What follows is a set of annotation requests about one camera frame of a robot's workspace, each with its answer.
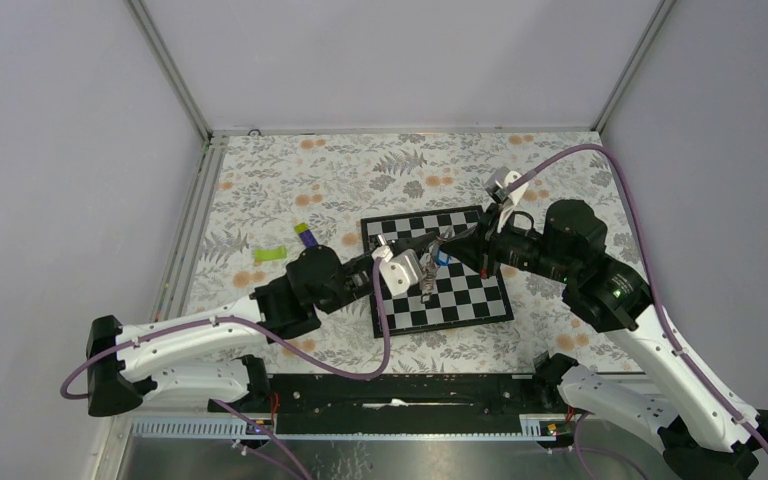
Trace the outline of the black white chessboard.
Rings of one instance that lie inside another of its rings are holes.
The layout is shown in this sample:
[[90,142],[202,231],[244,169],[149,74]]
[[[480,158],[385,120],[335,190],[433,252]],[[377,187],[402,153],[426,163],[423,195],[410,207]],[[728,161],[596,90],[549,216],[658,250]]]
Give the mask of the black white chessboard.
[[[474,226],[482,207],[479,205],[431,210],[419,213],[365,218],[361,221],[364,250],[380,245],[380,236],[389,241],[417,237],[425,233],[461,233]],[[420,332],[505,322],[513,319],[506,285],[500,274],[481,276],[451,257],[448,266],[440,266],[436,293],[427,304],[420,302],[420,286],[392,297],[382,289],[383,307],[393,336]]]

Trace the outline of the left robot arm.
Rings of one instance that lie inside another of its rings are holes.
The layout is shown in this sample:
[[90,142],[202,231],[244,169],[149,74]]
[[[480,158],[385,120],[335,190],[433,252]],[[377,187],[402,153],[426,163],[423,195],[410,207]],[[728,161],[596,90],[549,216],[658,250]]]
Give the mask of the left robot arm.
[[256,411],[269,401],[262,362],[201,362],[223,349],[259,347],[320,328],[333,313],[374,293],[398,295],[419,283],[419,263],[435,233],[378,239],[379,245],[348,261],[326,246],[308,247],[284,275],[233,302],[172,320],[124,325],[115,316],[95,319],[86,347],[87,410],[109,417],[158,399],[237,402]]

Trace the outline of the floral table cloth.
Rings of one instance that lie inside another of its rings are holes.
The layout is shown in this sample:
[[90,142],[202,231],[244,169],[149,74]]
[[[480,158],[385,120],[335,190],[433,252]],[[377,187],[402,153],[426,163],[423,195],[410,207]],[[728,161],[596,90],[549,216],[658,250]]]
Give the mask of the floral table cloth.
[[[598,143],[594,132],[346,134],[233,137],[210,205],[185,314],[249,294],[285,271],[258,249],[296,258],[296,225],[342,259],[363,250],[365,218],[488,201],[484,182],[500,167],[525,172],[553,154]],[[602,373],[636,363],[574,317],[558,283],[505,267],[507,322],[395,337],[392,373],[525,373],[543,352],[563,353]]]

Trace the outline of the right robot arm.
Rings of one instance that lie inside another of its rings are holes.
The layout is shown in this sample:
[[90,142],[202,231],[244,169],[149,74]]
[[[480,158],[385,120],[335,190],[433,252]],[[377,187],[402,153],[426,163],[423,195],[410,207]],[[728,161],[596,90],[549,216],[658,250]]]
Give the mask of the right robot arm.
[[536,363],[535,402],[565,405],[607,420],[656,450],[683,479],[746,479],[768,445],[768,410],[729,390],[661,320],[648,283],[606,251],[606,224],[581,200],[559,200],[541,230],[522,229],[489,206],[478,223],[442,249],[481,275],[507,265],[563,285],[580,320],[620,347],[660,391],[650,398],[608,381],[569,356]]

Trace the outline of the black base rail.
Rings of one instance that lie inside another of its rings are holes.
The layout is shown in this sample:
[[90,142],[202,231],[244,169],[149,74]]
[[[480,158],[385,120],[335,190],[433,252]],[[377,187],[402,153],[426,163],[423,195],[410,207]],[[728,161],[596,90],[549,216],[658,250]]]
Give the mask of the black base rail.
[[283,435],[523,435],[523,421],[539,420],[552,436],[579,414],[547,383],[498,373],[275,374],[229,407]]

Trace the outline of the purple green toy brick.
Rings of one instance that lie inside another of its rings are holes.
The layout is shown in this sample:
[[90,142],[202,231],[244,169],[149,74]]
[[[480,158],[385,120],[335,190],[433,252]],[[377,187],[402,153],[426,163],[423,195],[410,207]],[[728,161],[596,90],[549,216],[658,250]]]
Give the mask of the purple green toy brick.
[[319,245],[317,239],[306,223],[297,224],[294,227],[294,231],[306,248],[314,248]]

